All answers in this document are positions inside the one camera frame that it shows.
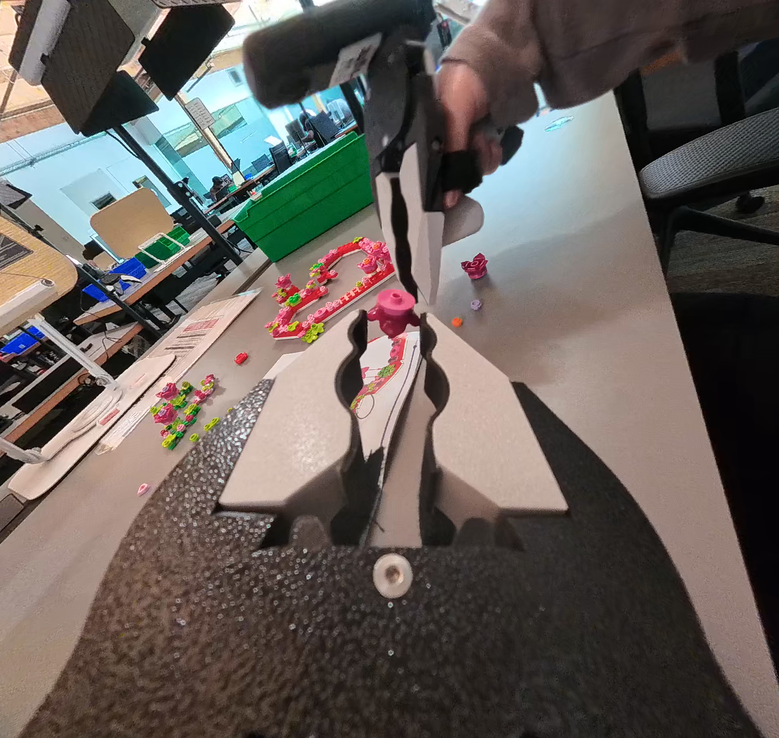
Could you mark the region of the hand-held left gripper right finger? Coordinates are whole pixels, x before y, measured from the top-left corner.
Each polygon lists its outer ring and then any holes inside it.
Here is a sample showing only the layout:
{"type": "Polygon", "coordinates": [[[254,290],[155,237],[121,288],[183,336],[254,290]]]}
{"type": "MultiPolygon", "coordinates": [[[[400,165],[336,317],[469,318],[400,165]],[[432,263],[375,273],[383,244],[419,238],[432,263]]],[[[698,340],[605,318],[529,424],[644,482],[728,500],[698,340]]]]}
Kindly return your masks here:
{"type": "Polygon", "coordinates": [[[433,507],[451,522],[564,515],[569,506],[509,377],[436,316],[420,325],[433,507]]]}

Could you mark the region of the magenta lego flower piece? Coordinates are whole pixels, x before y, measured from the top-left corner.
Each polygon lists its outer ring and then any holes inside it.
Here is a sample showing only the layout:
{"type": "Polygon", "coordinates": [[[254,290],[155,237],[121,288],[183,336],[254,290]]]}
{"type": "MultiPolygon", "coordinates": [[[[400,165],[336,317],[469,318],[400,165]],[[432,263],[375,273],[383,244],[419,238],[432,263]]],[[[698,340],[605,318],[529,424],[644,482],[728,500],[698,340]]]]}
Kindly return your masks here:
{"type": "Polygon", "coordinates": [[[377,295],[373,308],[367,312],[368,321],[377,322],[389,338],[404,334],[406,328],[418,327],[420,317],[415,313],[416,300],[403,289],[388,288],[377,295]]]}

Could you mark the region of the person's right forearm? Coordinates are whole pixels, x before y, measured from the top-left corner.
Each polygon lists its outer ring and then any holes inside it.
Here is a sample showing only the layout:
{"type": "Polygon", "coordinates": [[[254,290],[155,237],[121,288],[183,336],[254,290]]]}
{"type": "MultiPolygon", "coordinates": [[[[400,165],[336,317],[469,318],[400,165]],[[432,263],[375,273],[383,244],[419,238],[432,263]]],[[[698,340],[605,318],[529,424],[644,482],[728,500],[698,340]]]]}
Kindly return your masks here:
{"type": "Polygon", "coordinates": [[[778,0],[488,0],[445,54],[486,80],[500,126],[528,120],[539,86],[583,104],[651,62],[706,61],[777,37],[778,0]]]}

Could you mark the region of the white jointed lamp arm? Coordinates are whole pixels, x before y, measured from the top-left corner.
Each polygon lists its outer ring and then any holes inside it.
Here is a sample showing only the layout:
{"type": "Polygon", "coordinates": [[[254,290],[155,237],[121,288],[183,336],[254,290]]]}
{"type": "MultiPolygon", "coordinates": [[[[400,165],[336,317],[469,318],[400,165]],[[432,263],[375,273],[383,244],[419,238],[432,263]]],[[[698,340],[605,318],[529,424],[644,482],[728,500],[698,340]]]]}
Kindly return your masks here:
{"type": "Polygon", "coordinates": [[[29,323],[35,325],[36,329],[40,330],[51,342],[59,347],[64,354],[81,364],[88,371],[90,376],[92,376],[92,379],[97,385],[101,386],[108,395],[108,402],[103,404],[97,412],[92,414],[88,414],[87,411],[82,412],[82,416],[80,416],[79,419],[84,419],[84,422],[77,423],[76,420],[72,421],[73,427],[75,428],[73,434],[69,435],[67,439],[50,454],[45,454],[41,450],[36,449],[25,450],[17,447],[14,443],[7,441],[4,438],[1,439],[1,449],[5,455],[24,464],[38,465],[53,460],[54,457],[64,451],[72,442],[80,438],[86,431],[96,426],[103,413],[121,400],[122,388],[112,376],[102,370],[101,366],[81,352],[76,345],[68,340],[55,327],[47,323],[41,313],[32,316],[29,319],[29,323]]]}

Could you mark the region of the red heart lego build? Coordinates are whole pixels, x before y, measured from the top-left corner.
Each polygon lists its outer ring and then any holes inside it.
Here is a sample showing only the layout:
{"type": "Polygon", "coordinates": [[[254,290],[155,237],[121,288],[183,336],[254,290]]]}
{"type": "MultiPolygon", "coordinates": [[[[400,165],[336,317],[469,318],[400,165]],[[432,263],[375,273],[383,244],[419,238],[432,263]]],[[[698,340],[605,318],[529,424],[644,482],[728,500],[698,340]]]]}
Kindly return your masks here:
{"type": "Polygon", "coordinates": [[[299,338],[311,344],[324,333],[328,321],[393,276],[395,268],[386,242],[355,237],[318,258],[308,269],[305,285],[295,285],[289,274],[278,277],[272,296],[279,310],[265,324],[265,330],[277,342],[299,338]],[[332,285],[339,279],[336,266],[351,256],[357,260],[358,279],[341,294],[332,293],[332,285]]]}

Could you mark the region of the pile of pink green lego pieces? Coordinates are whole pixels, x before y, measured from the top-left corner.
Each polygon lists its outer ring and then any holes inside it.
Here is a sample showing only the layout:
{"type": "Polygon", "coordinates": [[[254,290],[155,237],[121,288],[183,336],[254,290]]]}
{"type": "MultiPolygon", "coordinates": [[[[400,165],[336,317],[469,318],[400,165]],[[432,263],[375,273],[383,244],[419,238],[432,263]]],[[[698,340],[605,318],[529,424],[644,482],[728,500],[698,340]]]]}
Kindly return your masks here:
{"type": "Polygon", "coordinates": [[[194,428],[216,386],[217,377],[212,373],[206,374],[198,386],[188,381],[165,383],[156,394],[156,403],[150,407],[153,421],[160,427],[162,449],[173,451],[185,441],[201,440],[202,434],[194,428]]]}

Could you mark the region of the lego instruction booklet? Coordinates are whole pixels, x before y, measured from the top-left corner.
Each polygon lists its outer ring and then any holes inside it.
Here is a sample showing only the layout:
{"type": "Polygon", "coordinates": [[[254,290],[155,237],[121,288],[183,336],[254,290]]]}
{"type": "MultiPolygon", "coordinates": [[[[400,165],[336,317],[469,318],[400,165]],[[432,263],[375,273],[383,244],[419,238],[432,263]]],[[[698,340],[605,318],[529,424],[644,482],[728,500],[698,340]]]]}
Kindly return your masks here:
{"type": "MultiPolygon", "coordinates": [[[[389,447],[417,375],[419,341],[418,331],[396,338],[381,335],[367,343],[357,361],[362,379],[349,408],[365,459],[389,447]]],[[[252,436],[277,462],[306,460],[309,449],[316,451],[322,444],[326,454],[332,454],[336,445],[348,441],[346,412],[334,386],[335,369],[326,366],[318,347],[315,354],[282,355],[264,377],[273,385],[252,436]]]]}

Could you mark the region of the person's right hand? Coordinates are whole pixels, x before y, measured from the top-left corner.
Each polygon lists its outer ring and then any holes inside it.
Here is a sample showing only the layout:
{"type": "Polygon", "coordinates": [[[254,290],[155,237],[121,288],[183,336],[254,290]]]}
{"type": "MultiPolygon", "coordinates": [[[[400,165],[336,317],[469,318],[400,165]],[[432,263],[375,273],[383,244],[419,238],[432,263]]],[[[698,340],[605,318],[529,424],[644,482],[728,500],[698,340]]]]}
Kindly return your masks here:
{"type": "Polygon", "coordinates": [[[499,140],[482,129],[473,130],[489,110],[488,93],[478,74],[467,64],[444,62],[436,74],[436,94],[445,120],[444,152],[471,151],[482,176],[495,172],[502,158],[499,140]]]}

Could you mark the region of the printed paper sheet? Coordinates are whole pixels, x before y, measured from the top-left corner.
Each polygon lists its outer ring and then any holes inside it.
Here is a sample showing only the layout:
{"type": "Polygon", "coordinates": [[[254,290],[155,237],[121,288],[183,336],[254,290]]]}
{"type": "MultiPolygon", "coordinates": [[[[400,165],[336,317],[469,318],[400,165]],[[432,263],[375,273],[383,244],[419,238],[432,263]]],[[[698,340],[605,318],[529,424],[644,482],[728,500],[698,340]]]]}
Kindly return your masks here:
{"type": "Polygon", "coordinates": [[[200,306],[167,334],[155,347],[153,353],[175,356],[174,362],[168,368],[171,380],[175,382],[183,380],[185,373],[198,362],[261,291],[261,288],[255,288],[229,299],[200,306]]]}

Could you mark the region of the black slanted stand pole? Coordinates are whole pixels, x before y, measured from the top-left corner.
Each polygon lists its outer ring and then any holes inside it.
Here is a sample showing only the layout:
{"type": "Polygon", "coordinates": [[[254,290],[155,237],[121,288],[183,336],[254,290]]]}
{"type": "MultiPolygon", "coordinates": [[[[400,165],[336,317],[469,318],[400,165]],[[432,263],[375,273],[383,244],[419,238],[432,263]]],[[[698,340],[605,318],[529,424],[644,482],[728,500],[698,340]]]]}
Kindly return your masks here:
{"type": "Polygon", "coordinates": [[[172,181],[166,175],[164,170],[143,150],[142,146],[132,137],[131,133],[125,129],[124,126],[118,125],[113,127],[112,132],[122,141],[127,149],[129,149],[132,154],[139,159],[158,180],[160,180],[174,201],[185,210],[188,217],[207,233],[214,245],[218,246],[236,266],[240,266],[241,256],[239,253],[227,240],[225,240],[224,236],[210,223],[200,208],[188,197],[186,190],[181,184],[172,181]]]}

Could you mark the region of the black panel light fixture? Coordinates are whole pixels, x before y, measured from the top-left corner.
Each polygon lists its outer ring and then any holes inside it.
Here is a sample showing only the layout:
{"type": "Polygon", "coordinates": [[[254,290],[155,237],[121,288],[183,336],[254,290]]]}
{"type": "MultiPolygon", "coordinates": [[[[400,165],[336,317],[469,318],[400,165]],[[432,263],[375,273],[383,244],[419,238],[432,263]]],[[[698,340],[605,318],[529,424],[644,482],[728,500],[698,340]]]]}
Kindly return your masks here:
{"type": "Polygon", "coordinates": [[[24,0],[8,65],[91,137],[157,111],[123,66],[173,99],[234,26],[241,0],[24,0]]]}

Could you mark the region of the blue plastic bin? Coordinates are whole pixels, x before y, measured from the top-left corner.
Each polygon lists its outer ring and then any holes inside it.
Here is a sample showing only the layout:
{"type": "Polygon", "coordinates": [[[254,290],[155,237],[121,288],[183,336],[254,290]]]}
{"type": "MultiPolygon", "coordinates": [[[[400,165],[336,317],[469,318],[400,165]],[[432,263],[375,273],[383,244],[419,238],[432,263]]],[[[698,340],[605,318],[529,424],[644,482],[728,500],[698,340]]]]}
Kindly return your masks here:
{"type": "MultiPolygon", "coordinates": [[[[108,285],[108,287],[116,293],[123,293],[131,284],[139,281],[146,276],[148,270],[145,265],[135,257],[123,261],[122,263],[115,265],[112,269],[104,272],[100,275],[99,270],[92,269],[91,274],[101,283],[108,285]]],[[[97,303],[104,303],[108,301],[107,294],[98,286],[90,282],[90,279],[84,278],[83,272],[79,273],[80,282],[83,284],[82,291],[85,295],[88,295],[97,303]]]]}

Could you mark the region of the light wooden board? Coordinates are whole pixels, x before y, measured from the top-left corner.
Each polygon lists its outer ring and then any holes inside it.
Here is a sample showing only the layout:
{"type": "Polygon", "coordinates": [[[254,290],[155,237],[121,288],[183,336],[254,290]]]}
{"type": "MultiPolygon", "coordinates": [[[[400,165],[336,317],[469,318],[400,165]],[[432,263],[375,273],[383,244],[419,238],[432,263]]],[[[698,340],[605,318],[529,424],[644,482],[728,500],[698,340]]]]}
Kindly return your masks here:
{"type": "Polygon", "coordinates": [[[97,211],[90,226],[115,256],[129,258],[150,238],[170,232],[174,220],[157,195],[143,187],[97,211]]]}

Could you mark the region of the grey mesh office chair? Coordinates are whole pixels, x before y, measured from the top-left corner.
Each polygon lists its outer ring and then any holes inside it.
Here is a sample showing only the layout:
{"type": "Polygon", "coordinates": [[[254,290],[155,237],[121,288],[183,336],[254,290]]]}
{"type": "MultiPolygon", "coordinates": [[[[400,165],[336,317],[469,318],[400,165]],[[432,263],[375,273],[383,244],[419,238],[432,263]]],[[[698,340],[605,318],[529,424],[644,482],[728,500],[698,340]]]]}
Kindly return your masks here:
{"type": "Polygon", "coordinates": [[[699,207],[714,207],[731,198],[746,198],[748,213],[760,207],[752,192],[778,183],[778,109],[721,127],[670,151],[645,166],[638,180],[665,277],[681,231],[777,246],[776,231],[699,207]]]}

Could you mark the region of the white flat base plate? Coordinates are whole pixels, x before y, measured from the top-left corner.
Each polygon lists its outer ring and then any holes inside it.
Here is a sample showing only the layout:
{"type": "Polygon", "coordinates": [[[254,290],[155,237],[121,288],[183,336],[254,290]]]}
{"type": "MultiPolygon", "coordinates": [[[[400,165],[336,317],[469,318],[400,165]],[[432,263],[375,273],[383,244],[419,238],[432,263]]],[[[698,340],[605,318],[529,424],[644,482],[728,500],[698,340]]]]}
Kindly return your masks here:
{"type": "Polygon", "coordinates": [[[29,501],[56,486],[65,475],[117,424],[122,416],[164,376],[175,354],[146,357],[131,365],[104,388],[82,412],[42,449],[42,461],[24,464],[9,481],[10,492],[29,501]]]}

